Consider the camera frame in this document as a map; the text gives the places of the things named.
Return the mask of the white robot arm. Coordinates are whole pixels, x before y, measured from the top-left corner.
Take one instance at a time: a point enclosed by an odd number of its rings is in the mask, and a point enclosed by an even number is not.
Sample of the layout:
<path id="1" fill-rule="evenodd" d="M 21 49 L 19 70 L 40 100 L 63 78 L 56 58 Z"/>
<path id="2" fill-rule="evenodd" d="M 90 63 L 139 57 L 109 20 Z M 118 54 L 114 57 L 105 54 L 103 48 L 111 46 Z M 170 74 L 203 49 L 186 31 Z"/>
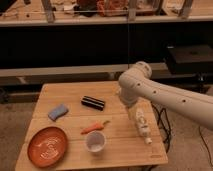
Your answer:
<path id="1" fill-rule="evenodd" d="M 119 98 L 127 108 L 133 107 L 142 97 L 213 130 L 212 96 L 152 81 L 151 75 L 152 69 L 144 61 L 135 63 L 120 75 Z"/>

